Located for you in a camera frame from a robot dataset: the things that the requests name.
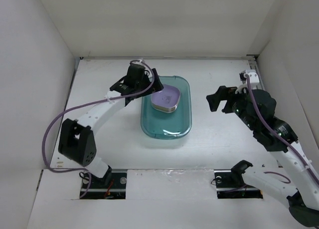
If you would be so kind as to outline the purple square plate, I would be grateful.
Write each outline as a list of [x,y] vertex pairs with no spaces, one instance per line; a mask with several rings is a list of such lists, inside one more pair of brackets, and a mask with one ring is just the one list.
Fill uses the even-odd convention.
[[180,96],[177,87],[164,84],[163,90],[151,94],[151,105],[157,111],[172,113],[178,107]]

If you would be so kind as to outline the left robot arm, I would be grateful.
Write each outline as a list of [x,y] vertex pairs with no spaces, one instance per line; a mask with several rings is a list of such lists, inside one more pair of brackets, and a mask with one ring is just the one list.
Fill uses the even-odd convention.
[[127,74],[114,83],[105,98],[75,120],[66,119],[61,126],[58,151],[88,170],[94,182],[106,187],[112,168],[97,156],[95,134],[118,111],[131,101],[163,90],[157,70],[133,61]]

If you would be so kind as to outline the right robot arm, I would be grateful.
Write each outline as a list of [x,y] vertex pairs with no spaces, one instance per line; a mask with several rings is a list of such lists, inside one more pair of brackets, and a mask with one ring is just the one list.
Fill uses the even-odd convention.
[[260,89],[242,91],[220,86],[214,94],[207,95],[206,100],[212,112],[225,101],[222,112],[235,113],[242,120],[257,142],[284,168],[293,185],[258,171],[245,160],[231,168],[231,182],[239,187],[249,185],[260,189],[283,204],[301,225],[318,228],[319,174],[304,154],[291,126],[275,116],[275,99]]

